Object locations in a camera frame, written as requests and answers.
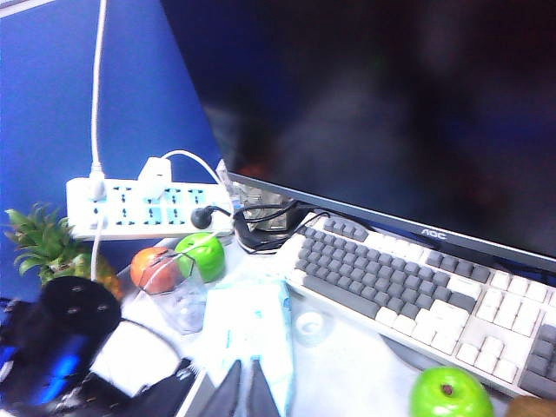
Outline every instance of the power outlet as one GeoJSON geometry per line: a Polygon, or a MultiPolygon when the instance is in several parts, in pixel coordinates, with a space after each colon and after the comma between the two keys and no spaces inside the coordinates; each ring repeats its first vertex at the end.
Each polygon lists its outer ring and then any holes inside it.
{"type": "MultiPolygon", "coordinates": [[[[98,221],[103,220],[104,240],[181,237],[199,232],[190,221],[191,212],[215,205],[229,210],[226,191],[217,184],[171,182],[158,199],[144,198],[136,180],[105,180],[106,198],[89,199],[88,178],[74,178],[66,184],[68,220],[72,235],[84,240],[95,237],[98,221]]],[[[229,217],[213,214],[212,224],[204,229],[229,235],[229,217]]]]}

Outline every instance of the green apple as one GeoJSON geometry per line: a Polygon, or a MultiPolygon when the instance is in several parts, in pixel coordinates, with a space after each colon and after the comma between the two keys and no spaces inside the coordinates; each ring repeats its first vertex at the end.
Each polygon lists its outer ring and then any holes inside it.
{"type": "MultiPolygon", "coordinates": [[[[197,248],[187,252],[187,256],[195,260],[195,265],[199,268],[202,279],[205,282],[212,282],[220,277],[226,263],[224,261],[224,248],[222,244],[214,236],[205,241],[208,236],[209,233],[194,233],[184,237],[175,247],[175,251],[182,252],[201,243],[197,248]]],[[[186,277],[191,269],[191,261],[187,256],[180,256],[178,259],[178,266],[186,277]]]]}
{"type": "Polygon", "coordinates": [[[493,417],[487,391],[457,367],[431,367],[414,383],[411,417],[493,417]]]}

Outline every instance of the pineapple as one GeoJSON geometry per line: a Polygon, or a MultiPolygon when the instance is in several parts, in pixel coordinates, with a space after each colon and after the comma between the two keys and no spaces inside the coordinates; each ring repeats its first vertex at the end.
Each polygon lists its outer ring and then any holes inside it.
{"type": "MultiPolygon", "coordinates": [[[[6,210],[12,232],[4,232],[23,251],[14,264],[19,263],[19,274],[39,267],[43,285],[59,276],[81,276],[90,279],[91,249],[71,236],[67,217],[57,220],[57,210],[47,214],[46,208],[35,204],[30,215],[6,210]]],[[[97,280],[118,300],[122,298],[120,282],[114,269],[102,256],[97,257],[97,280]]]]}

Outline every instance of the aoc logo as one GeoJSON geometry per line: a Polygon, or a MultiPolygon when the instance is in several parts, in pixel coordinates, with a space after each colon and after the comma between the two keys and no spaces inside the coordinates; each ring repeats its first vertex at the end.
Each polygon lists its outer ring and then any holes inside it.
{"type": "Polygon", "coordinates": [[[431,230],[430,228],[424,228],[422,235],[433,237],[434,239],[441,239],[445,241],[447,239],[446,233],[437,232],[436,230],[431,230]]]}

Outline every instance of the white plug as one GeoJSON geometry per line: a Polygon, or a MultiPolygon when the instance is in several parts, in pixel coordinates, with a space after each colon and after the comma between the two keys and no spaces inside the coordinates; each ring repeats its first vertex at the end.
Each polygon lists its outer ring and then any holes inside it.
{"type": "Polygon", "coordinates": [[[172,182],[172,165],[169,159],[151,156],[137,178],[139,193],[143,198],[158,199],[172,182]]]}

